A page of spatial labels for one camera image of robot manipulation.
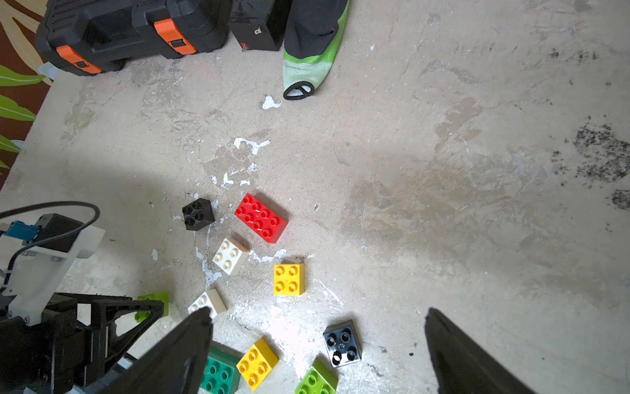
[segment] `orange latch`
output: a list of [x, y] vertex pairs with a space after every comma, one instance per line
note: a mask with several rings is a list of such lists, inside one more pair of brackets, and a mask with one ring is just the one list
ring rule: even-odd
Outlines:
[[177, 29], [172, 19], [155, 22], [153, 26], [155, 26], [157, 34], [159, 34], [171, 48], [182, 55], [192, 55], [197, 51], [195, 47], [181, 35], [181, 32]]
[[74, 51], [74, 49], [70, 48], [70, 45], [64, 45], [63, 47], [57, 48], [57, 53], [59, 54], [59, 56], [63, 57], [64, 60], [74, 64], [75, 67], [80, 68], [85, 72], [89, 72], [90, 74], [98, 74], [102, 71], [94, 64], [88, 63], [85, 59], [83, 59], [81, 55]]

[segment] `black cable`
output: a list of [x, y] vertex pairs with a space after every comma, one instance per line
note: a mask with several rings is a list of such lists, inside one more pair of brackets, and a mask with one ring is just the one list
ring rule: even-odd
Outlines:
[[89, 202], [83, 202], [83, 201], [56, 201], [56, 202], [42, 202], [41, 204], [33, 204], [31, 206], [26, 206], [26, 207], [22, 207], [22, 208], [11, 209], [9, 211], [0, 212], [0, 219], [4, 219], [4, 218], [9, 217], [9, 216], [22, 214], [24, 212], [36, 211], [38, 209], [52, 208], [52, 207], [65, 207], [65, 206], [79, 206], [79, 207], [92, 208], [94, 210], [94, 217], [92, 219], [90, 219], [89, 221], [87, 221], [84, 225], [79, 226], [79, 227], [77, 227], [74, 230], [67, 231], [67, 232], [65, 232], [63, 234], [51, 236], [51, 237], [46, 238], [44, 240], [39, 240], [37, 242], [33, 242], [30, 245], [24, 246], [23, 248], [21, 248], [17, 252], [15, 252], [13, 254], [13, 256], [11, 257], [11, 260], [9, 260], [9, 266], [7, 267], [7, 269], [5, 271], [4, 284], [2, 285], [2, 287], [0, 287], [0, 290], [5, 289], [7, 284], [9, 283], [9, 278], [11, 277], [11, 272], [13, 271], [13, 265], [15, 264], [15, 260], [18, 258], [19, 255], [21, 255], [22, 253], [24, 253], [25, 251], [29, 250], [30, 248], [32, 248], [34, 246], [41, 245], [42, 243], [48, 243], [48, 242], [51, 242], [51, 241], [60, 240], [61, 238], [65, 238], [65, 237], [68, 237], [70, 235], [74, 235], [74, 234], [79, 233], [81, 230], [83, 230], [84, 228], [86, 228], [86, 227], [90, 226], [92, 223], [94, 223], [98, 219], [98, 217], [101, 216], [101, 210], [98, 209], [98, 207], [96, 205], [90, 204]]

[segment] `green leaf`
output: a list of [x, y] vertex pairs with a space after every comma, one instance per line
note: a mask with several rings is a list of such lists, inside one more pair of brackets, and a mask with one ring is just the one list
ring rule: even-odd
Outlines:
[[0, 86], [23, 86], [42, 82], [46, 75], [22, 75], [0, 66]]
[[26, 108], [20, 107], [8, 97], [0, 96], [0, 117], [15, 120], [35, 120], [35, 114]]
[[19, 153], [20, 149], [7, 137], [0, 136], [0, 149], [3, 151]]

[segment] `lime green lego brick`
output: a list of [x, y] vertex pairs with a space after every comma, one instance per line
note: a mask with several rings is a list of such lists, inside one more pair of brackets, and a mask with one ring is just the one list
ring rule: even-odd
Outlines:
[[211, 348], [203, 371], [201, 388], [211, 394], [234, 394], [238, 390], [241, 375], [236, 370], [239, 358]]
[[[164, 314], [162, 317], [168, 316], [168, 292], [160, 291], [158, 293], [146, 294], [144, 296], [139, 296], [138, 301], [162, 301], [164, 304]], [[151, 315], [150, 312], [136, 312], [135, 313], [135, 322], [141, 323], [144, 319]]]
[[339, 379], [319, 359], [313, 361], [295, 394], [335, 394]]

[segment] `red lego brick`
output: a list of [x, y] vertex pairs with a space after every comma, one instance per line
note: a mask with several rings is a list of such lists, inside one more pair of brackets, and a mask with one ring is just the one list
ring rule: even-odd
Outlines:
[[267, 243], [276, 243], [289, 223], [249, 193], [243, 197], [234, 214]]

